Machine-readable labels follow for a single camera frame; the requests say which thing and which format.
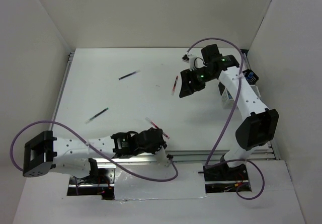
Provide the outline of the red gel pen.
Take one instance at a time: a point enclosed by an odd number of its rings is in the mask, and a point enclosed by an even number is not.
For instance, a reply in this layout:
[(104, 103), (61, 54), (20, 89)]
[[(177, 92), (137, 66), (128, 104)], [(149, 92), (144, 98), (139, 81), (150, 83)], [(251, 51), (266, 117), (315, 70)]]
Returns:
[[(146, 121), (151, 124), (154, 128), (160, 129), (153, 121), (151, 121), (148, 117), (145, 118)], [(166, 139), (170, 139), (170, 137), (162, 130), (162, 134)]]
[(178, 83), (178, 78), (179, 76), (176, 76), (175, 78), (175, 81), (174, 81), (174, 84), (173, 84), (173, 88), (172, 88), (172, 91), (171, 91), (171, 95), (173, 96), (174, 93), (175, 93), (175, 90), (176, 90), (176, 86), (177, 86), (177, 83)]

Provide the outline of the dark purple gel pen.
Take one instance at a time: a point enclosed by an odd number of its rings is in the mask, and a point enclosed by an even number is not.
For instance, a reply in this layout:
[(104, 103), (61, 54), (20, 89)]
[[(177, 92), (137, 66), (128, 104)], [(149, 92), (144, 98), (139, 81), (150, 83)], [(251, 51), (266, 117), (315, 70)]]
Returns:
[(131, 73), (128, 73), (128, 74), (126, 74), (126, 75), (124, 75), (124, 76), (119, 77), (119, 78), (118, 78), (118, 80), (123, 80), (123, 79), (125, 79), (125, 78), (127, 78), (127, 77), (130, 77), (130, 76), (132, 76), (132, 75), (135, 75), (135, 74), (137, 74), (137, 73), (139, 73), (139, 72), (140, 72), (140, 70), (133, 71), (133, 72), (131, 72)]

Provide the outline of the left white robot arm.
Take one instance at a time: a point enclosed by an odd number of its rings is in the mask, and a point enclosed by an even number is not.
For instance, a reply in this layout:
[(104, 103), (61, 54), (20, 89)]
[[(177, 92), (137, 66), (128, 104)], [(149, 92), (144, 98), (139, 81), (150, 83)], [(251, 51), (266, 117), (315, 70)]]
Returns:
[(44, 131), (25, 143), (23, 176), (33, 178), (56, 172), (94, 183), (99, 178), (97, 158), (129, 159), (148, 153), (155, 156), (158, 164), (168, 167), (166, 147), (162, 131), (155, 128), (86, 141), (54, 137), (52, 131)]

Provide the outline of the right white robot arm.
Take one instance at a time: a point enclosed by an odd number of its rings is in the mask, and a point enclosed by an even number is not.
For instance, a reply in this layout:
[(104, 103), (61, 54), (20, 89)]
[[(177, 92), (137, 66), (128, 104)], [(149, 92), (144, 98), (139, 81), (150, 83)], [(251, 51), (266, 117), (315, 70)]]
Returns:
[(197, 67), (197, 58), (189, 53), (182, 57), (190, 67), (181, 71), (179, 97), (203, 90), (212, 80), (219, 80), (229, 91), (243, 120), (235, 131), (236, 145), (223, 156), (224, 164), (219, 168), (221, 177), (230, 180), (237, 174), (237, 167), (244, 164), (254, 150), (273, 139), (279, 114), (256, 95), (233, 55), (222, 55), (215, 44), (202, 48), (201, 54), (203, 67)]

